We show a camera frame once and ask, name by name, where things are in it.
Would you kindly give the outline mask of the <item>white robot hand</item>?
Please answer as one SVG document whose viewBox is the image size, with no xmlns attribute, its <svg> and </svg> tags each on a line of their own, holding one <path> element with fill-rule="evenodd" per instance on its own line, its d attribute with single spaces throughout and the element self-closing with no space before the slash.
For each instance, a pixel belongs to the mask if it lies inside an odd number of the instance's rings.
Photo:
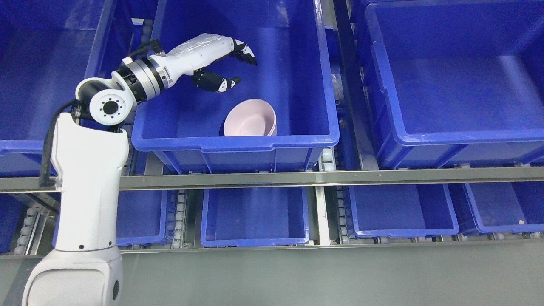
<svg viewBox="0 0 544 306">
<path fill-rule="evenodd" d="M 181 76 L 192 77 L 193 84 L 206 91 L 223 93 L 241 82 L 241 78 L 223 78 L 206 71 L 205 68 L 233 52 L 239 62 L 257 66 L 251 47 L 232 37 L 203 33 L 173 48 L 161 57 L 161 68 L 165 74 L 165 88 L 175 85 Z"/>
</svg>

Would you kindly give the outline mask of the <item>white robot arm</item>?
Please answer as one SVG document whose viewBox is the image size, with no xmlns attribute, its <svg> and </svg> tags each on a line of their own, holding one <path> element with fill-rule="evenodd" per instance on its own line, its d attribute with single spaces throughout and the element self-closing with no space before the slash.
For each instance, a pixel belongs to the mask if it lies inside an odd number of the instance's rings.
<svg viewBox="0 0 544 306">
<path fill-rule="evenodd" d="M 39 186 L 61 193 L 53 250 L 33 269 L 24 306 L 116 306 L 123 265 L 116 244 L 117 202 L 130 142 L 121 124 L 132 110 L 187 75 L 196 87 L 223 93 L 241 81 L 205 68 L 226 56 L 256 65 L 250 46 L 202 33 L 169 52 L 158 40 L 126 56 L 111 78 L 91 77 L 57 110 L 43 143 Z"/>
</svg>

